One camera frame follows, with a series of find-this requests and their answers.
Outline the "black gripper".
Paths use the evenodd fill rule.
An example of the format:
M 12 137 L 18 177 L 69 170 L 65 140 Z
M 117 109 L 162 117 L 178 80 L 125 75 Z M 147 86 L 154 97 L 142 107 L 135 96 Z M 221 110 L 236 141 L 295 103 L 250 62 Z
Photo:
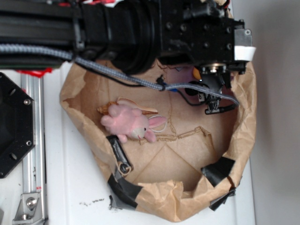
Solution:
M 251 30 L 233 19 L 229 6 L 228 0 L 160 1 L 160 62 L 245 72 L 256 48 Z

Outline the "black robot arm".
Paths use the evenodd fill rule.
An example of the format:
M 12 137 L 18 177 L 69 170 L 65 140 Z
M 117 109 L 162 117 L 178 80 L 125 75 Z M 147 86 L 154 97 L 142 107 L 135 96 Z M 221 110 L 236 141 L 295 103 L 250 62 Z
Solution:
M 244 71 L 255 53 L 250 30 L 213 0 L 123 0 L 114 7 L 81 0 L 3 0 L 3 69 L 59 67 L 76 56 L 109 60 L 126 74 L 164 65 Z

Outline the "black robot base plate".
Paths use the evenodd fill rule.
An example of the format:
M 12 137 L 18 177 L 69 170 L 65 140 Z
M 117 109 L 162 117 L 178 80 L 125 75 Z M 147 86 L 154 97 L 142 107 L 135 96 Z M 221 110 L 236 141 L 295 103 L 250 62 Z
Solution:
M 35 146 L 34 100 L 0 74 L 0 177 L 7 177 Z

